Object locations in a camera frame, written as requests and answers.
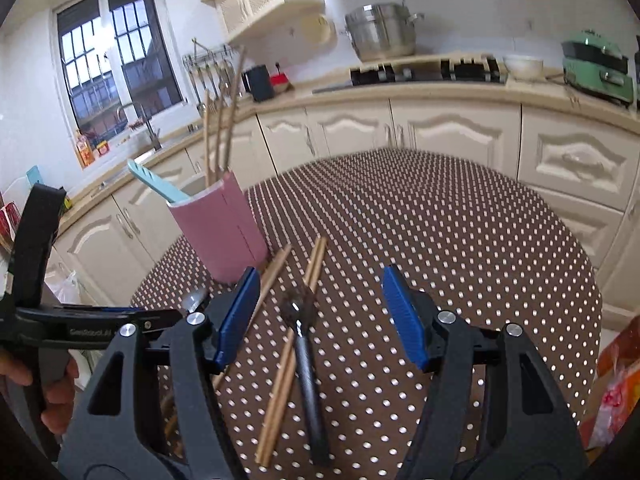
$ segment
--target green appliance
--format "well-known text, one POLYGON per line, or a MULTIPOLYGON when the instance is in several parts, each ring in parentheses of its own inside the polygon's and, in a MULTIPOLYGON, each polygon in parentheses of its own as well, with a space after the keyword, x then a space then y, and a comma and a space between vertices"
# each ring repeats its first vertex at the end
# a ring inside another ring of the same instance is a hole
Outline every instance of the green appliance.
POLYGON ((575 34, 562 44, 564 81, 589 95, 627 108, 634 102, 628 58, 619 47, 593 30, 575 34))

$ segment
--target brown polka dot tablecloth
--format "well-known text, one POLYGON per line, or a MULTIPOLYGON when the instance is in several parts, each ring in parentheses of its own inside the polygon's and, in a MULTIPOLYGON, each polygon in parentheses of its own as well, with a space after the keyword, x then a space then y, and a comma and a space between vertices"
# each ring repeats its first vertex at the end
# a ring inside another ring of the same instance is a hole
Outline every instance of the brown polka dot tablecloth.
MULTIPOLYGON (((383 267, 476 326, 523 326, 579 424, 595 368, 602 302, 591 263, 533 191, 466 160, 377 150, 302 166, 258 184, 248 201, 275 252, 292 255, 220 387, 230 436, 252 479, 393 479, 419 422, 430 376, 411 364, 383 300, 383 267), (286 327, 278 302, 302 282, 314 240, 329 239, 312 334, 333 466, 310 463, 296 384, 271 466, 254 463, 286 327)), ((133 297, 177 308, 211 278, 180 238, 133 297)), ((169 388, 170 371, 161 373, 169 388)), ((484 368, 474 369, 459 460, 475 452, 484 368)))

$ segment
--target human hand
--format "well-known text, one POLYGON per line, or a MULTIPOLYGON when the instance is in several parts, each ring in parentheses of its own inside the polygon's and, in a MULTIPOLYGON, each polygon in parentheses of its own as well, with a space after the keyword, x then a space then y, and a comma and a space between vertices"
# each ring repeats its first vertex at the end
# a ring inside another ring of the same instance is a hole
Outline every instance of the human hand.
MULTIPOLYGON (((0 348, 0 375, 7 376, 20 386, 29 386, 33 382, 31 371, 5 349, 0 348)), ((74 409, 74 379, 79 375, 78 364, 72 357, 66 366, 65 376, 59 381, 44 386, 44 398, 47 409, 40 418, 49 431, 62 435, 68 428, 74 409)))

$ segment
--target silver bolt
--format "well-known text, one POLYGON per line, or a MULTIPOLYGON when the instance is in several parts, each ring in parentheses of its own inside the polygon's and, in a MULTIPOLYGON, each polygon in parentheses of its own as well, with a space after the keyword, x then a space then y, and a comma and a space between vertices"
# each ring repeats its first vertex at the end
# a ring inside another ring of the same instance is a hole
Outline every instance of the silver bolt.
POLYGON ((130 335, 134 335, 136 333, 136 326, 133 323, 127 323, 120 327, 120 335, 124 337, 129 337, 130 335))
POLYGON ((515 323, 509 323, 507 325, 507 334, 514 337, 520 337, 522 335, 522 327, 520 325, 516 325, 515 323))
POLYGON ((449 310, 443 310, 438 314, 438 321, 444 323, 445 325, 450 325, 456 320, 456 315, 449 310))
POLYGON ((205 316, 201 312, 194 312, 193 314, 189 314, 187 316, 187 323, 190 325, 199 325, 205 319, 205 316))

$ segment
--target stainless steel pot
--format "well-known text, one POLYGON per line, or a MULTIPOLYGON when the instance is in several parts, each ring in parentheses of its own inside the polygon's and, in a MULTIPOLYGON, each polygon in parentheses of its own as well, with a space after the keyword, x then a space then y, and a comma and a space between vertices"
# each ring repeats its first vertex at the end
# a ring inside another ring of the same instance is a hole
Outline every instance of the stainless steel pot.
POLYGON ((344 17, 347 34, 361 61, 415 53, 414 22, 424 14, 411 14, 401 1, 366 5, 344 17))

